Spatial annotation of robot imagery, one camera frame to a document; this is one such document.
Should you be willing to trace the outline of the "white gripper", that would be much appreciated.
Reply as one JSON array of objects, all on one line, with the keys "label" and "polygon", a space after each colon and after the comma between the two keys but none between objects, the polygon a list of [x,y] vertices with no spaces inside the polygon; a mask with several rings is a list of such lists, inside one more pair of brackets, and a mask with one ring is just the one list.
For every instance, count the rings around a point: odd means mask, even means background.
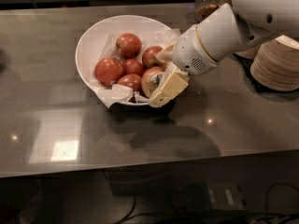
[{"label": "white gripper", "polygon": [[162,107],[174,100],[189,85],[189,77],[201,76],[218,63],[247,47],[249,27],[240,21],[229,4],[224,4],[183,33],[156,54],[162,63],[170,63],[149,97],[151,107]]}]

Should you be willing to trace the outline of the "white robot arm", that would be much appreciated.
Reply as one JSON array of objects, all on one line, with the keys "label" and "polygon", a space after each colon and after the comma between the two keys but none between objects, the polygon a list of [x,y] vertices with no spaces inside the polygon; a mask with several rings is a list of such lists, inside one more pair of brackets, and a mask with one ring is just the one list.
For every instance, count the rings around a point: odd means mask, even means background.
[{"label": "white robot arm", "polygon": [[157,54],[169,62],[149,105],[161,107],[182,93],[191,77],[201,76],[235,52],[270,39],[299,37],[299,0],[232,0],[183,33]]}]

